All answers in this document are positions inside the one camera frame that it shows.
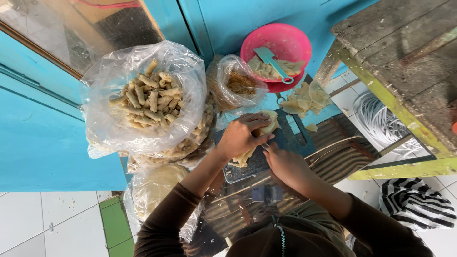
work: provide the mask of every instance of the green tile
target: green tile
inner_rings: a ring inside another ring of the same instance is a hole
[[[115,203],[100,210],[105,229],[106,245],[111,248],[132,237],[128,220],[121,203]]]
[[[132,257],[134,245],[135,242],[133,242],[133,238],[130,238],[129,240],[108,249],[108,252],[110,253],[110,257]]]
[[[118,195],[116,197],[113,197],[113,198],[110,198],[110,199],[108,199],[106,201],[103,201],[103,202],[100,203],[100,209],[103,209],[103,208],[106,208],[106,207],[108,207],[108,206],[110,206],[112,204],[118,203],[118,202],[121,201],[121,199],[122,199],[121,196]]]

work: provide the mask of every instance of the sleeve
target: sleeve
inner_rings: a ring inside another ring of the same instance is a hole
[[[134,257],[182,256],[179,230],[201,198],[178,183],[146,219],[138,232]]]
[[[430,256],[433,254],[412,230],[352,194],[351,212],[337,220],[362,244],[371,248],[374,256]]]

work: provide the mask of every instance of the person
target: person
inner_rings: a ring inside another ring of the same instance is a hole
[[[155,208],[138,232],[135,257],[185,256],[178,233],[216,175],[234,156],[274,138],[251,132],[271,120],[247,113],[229,123],[219,144]],[[227,256],[354,257],[345,245],[344,226],[373,256],[433,256],[422,240],[391,217],[312,172],[302,156],[271,143],[264,151],[272,173],[310,200],[291,214],[263,208],[235,236]]]

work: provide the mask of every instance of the cutting board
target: cutting board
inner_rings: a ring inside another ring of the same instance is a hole
[[[270,140],[268,143],[276,142],[279,148],[300,154],[302,156],[307,156],[314,153],[316,151],[316,147],[311,141],[311,137],[303,126],[300,117],[298,117],[296,114],[292,114],[292,117],[297,124],[300,133],[306,140],[306,145],[301,145],[293,134],[292,128],[286,119],[286,115],[288,115],[288,113],[284,112],[282,108],[275,110],[275,112],[278,113],[277,120],[281,128],[273,131],[275,138]],[[213,139],[216,144],[218,144],[221,140],[224,131],[225,129],[214,134]],[[265,160],[265,155],[262,151],[263,147],[260,145],[257,146],[252,156],[247,160],[247,167],[239,168],[226,164],[222,168],[222,171],[225,175],[225,180],[231,184],[268,170],[270,167],[268,166],[268,163]]]

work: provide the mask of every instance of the dough scraps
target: dough scraps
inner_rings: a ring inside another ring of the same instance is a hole
[[[271,111],[271,110],[261,110],[260,112],[263,112],[263,114],[268,114],[270,116],[270,119],[271,119],[271,123],[268,125],[268,126],[265,126],[265,127],[261,127],[261,128],[258,128],[256,130],[254,130],[252,132],[252,134],[256,137],[259,137],[259,136],[262,136],[262,135],[265,135],[265,134],[269,134],[273,131],[275,131],[275,129],[279,128],[279,123],[278,123],[278,113],[275,112],[275,111]],[[252,153],[255,151],[256,147],[242,153],[242,154],[239,154],[237,156],[235,156],[232,161],[233,162],[238,162],[238,164],[236,163],[231,163],[229,162],[228,164],[229,165],[232,165],[232,166],[235,166],[235,167],[240,167],[240,168],[244,168],[244,167],[247,167],[248,164],[247,164],[247,160],[252,156]]]
[[[331,103],[330,95],[320,87],[316,80],[313,80],[310,85],[303,82],[302,87],[287,96],[287,101],[282,101],[279,107],[289,114],[298,114],[300,118],[304,118],[307,111],[319,115],[322,108]]]
[[[274,61],[288,76],[300,74],[302,66],[305,64],[304,61],[299,61],[296,63],[284,60]],[[265,64],[257,55],[249,60],[247,65],[251,68],[252,72],[259,77],[270,80],[278,80],[282,78],[271,64]]]

